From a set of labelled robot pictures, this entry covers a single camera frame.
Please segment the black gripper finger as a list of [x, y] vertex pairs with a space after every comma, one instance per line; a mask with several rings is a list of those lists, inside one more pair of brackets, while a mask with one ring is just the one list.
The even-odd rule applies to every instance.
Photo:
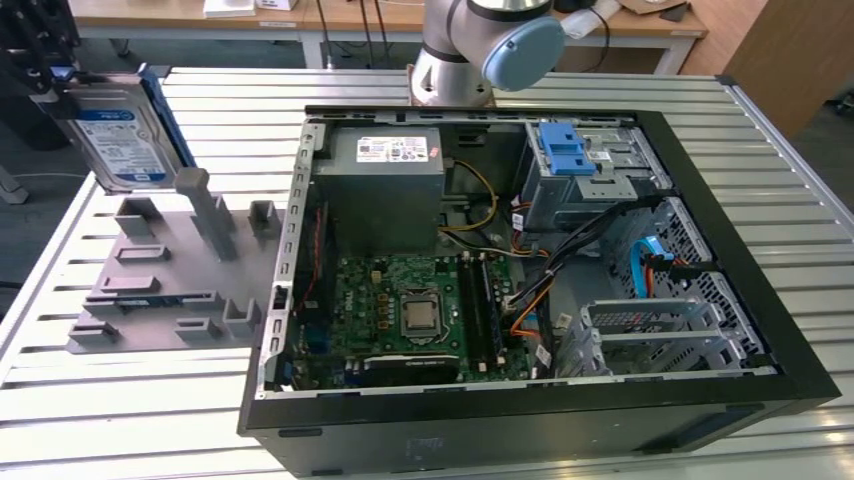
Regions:
[[57, 51], [39, 53], [33, 49], [16, 51], [16, 66], [20, 82], [29, 90], [29, 98], [55, 119], [72, 120], [77, 115], [77, 104], [67, 92], [77, 72], [73, 53]]

